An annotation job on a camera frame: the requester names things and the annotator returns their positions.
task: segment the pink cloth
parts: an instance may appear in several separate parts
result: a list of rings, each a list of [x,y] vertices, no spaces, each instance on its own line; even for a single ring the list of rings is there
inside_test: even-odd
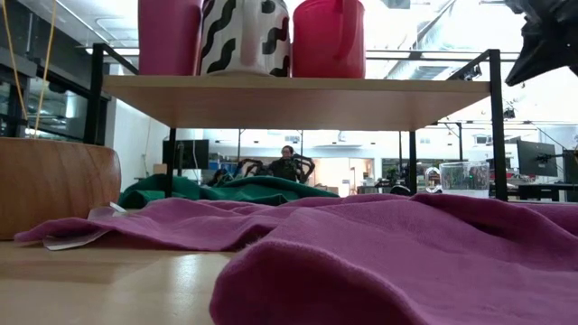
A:
[[[576,324],[578,208],[444,195],[304,199],[278,208],[162,200],[134,217],[64,219],[166,245],[249,245],[217,280],[229,324]]]

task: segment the white wall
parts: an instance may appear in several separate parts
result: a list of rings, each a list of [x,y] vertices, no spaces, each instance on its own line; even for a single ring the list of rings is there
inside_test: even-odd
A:
[[[203,129],[177,129],[177,140],[202,140]],[[200,170],[183,170],[182,176],[191,180],[202,181]]]
[[[168,134],[168,126],[127,103],[118,99],[109,103],[105,144],[118,154],[121,190],[136,183],[135,178],[153,173],[153,165],[163,161],[163,139]]]

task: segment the yellow string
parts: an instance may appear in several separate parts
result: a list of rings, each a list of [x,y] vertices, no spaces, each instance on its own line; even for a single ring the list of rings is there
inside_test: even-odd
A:
[[[20,99],[20,108],[22,109],[22,114],[24,120],[28,120],[28,113],[26,113],[26,107],[24,106],[24,98],[22,95],[22,90],[20,89],[20,80],[18,79],[18,69],[16,68],[16,59],[14,58],[14,48],[12,47],[12,35],[10,33],[10,24],[8,23],[8,9],[6,8],[6,0],[2,1],[2,11],[4,12],[4,26],[6,28],[6,34],[8,36],[8,49],[10,50],[10,59],[12,60],[12,68],[14,71],[14,79],[16,81],[16,89],[18,90],[18,98]]]
[[[56,0],[52,0],[52,20],[51,20],[51,36],[48,39],[48,50],[46,50],[46,62],[44,63],[44,76],[42,77],[42,90],[40,98],[38,99],[38,111],[36,111],[36,124],[34,125],[34,138],[38,137],[38,124],[40,123],[40,111],[42,109],[42,102],[44,101],[44,90],[46,86],[46,78],[48,77],[48,67],[51,63],[51,49],[52,39],[54,38],[54,22],[56,21]]]

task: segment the desk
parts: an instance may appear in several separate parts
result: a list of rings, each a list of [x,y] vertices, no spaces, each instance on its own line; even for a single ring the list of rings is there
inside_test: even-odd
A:
[[[213,324],[210,297],[232,254],[102,242],[61,252],[0,242],[2,323]]]
[[[552,199],[560,201],[560,190],[578,190],[578,184],[520,184],[517,186],[521,200]]]

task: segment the wooden shelf board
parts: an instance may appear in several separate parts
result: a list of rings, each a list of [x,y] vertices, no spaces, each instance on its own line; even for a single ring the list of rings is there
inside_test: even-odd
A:
[[[489,82],[107,76],[104,90],[178,128],[411,131],[489,95]]]

